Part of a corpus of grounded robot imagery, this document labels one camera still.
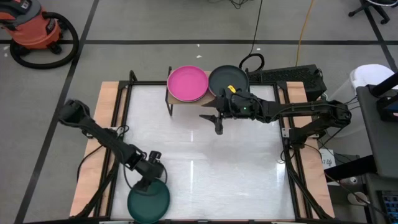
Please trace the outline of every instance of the green frisbee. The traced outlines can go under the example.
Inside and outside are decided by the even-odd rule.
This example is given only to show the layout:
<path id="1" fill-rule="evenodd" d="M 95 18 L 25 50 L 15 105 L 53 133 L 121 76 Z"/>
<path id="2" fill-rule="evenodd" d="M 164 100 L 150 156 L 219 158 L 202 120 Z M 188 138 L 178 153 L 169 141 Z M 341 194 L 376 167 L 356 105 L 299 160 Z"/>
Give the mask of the green frisbee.
<path id="1" fill-rule="evenodd" d="M 161 180 L 153 181 L 146 192 L 133 188 L 127 197 L 127 209 L 139 223 L 159 221 L 170 205 L 170 192 Z"/>

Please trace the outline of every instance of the orange vacuum cleaner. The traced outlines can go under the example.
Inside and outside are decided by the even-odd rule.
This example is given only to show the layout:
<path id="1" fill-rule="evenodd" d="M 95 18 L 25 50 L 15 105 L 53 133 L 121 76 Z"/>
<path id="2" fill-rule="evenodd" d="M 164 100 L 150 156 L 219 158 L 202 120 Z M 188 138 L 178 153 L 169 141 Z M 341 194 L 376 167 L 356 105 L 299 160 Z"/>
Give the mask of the orange vacuum cleaner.
<path id="1" fill-rule="evenodd" d="M 46 12 L 37 0 L 0 0 L 0 24 L 12 37 L 11 56 L 22 66 L 56 68 L 70 62 L 78 52 L 79 38 L 72 24 L 60 14 Z M 62 48 L 58 41 L 66 30 L 72 35 L 73 47 L 65 58 L 40 64 L 21 58 L 35 49 L 49 49 L 54 54 L 60 54 Z"/>

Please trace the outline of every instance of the gray floor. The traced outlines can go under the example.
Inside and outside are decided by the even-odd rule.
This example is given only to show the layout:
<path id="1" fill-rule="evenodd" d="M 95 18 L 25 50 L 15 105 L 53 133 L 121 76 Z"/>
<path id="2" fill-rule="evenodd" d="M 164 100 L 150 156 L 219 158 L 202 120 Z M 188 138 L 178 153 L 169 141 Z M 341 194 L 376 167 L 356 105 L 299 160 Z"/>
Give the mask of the gray floor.
<path id="1" fill-rule="evenodd" d="M 49 11 L 69 18 L 83 33 L 94 0 L 40 0 Z M 258 40 L 298 40 L 310 0 L 264 0 Z M 250 40 L 259 1 L 236 10 L 227 0 L 100 0 L 88 40 Z M 349 18 L 358 0 L 317 0 L 304 40 L 377 40 L 364 12 Z M 387 9 L 390 23 L 380 25 L 385 40 L 398 40 L 397 14 Z M 0 30 L 0 40 L 9 39 Z M 246 44 L 86 44 L 68 90 L 92 110 L 103 81 L 125 80 L 133 69 L 139 80 L 165 80 L 168 66 L 196 65 L 212 70 L 237 65 L 250 51 Z M 398 46 L 388 46 L 398 59 Z M 266 58 L 265 69 L 291 67 L 297 45 L 256 45 Z M 28 60 L 54 60 L 35 52 Z M 248 62 L 250 69 L 257 61 Z M 316 64 L 323 70 L 327 93 L 333 93 L 352 69 L 367 63 L 389 67 L 380 45 L 303 45 L 299 65 Z M 47 71 L 24 68 L 0 45 L 0 222 L 13 223 L 55 111 L 70 65 Z M 25 222 L 67 218 L 73 199 L 76 168 L 86 139 L 76 129 L 58 125 L 43 170 L 26 213 Z"/>

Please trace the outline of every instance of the yellow cable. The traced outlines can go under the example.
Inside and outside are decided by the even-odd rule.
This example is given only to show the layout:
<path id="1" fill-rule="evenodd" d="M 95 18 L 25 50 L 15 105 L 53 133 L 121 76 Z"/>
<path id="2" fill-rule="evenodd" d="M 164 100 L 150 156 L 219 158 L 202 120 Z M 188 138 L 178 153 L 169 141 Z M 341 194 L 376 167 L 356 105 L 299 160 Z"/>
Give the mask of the yellow cable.
<path id="1" fill-rule="evenodd" d="M 299 57 L 300 57 L 301 39 L 303 38 L 304 29 L 305 29 L 305 26 L 307 25 L 308 18 L 310 17 L 310 12 L 311 12 L 311 9 L 312 9 L 313 2 L 314 2 L 314 0 L 311 0 L 310 8 L 308 9 L 307 15 L 305 16 L 303 29 L 301 30 L 300 39 L 298 40 L 297 55 L 296 55 L 296 66 L 297 66 L 297 64 L 299 62 Z"/>

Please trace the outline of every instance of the pink plate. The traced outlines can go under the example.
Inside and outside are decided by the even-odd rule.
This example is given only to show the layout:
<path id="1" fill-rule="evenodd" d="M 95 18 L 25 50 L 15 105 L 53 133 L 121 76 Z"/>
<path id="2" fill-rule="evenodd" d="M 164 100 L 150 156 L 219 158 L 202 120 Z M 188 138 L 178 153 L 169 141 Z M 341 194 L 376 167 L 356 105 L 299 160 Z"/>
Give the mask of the pink plate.
<path id="1" fill-rule="evenodd" d="M 195 66 L 187 65 L 176 69 L 167 79 L 167 88 L 180 101 L 192 102 L 205 95 L 209 86 L 206 73 Z"/>

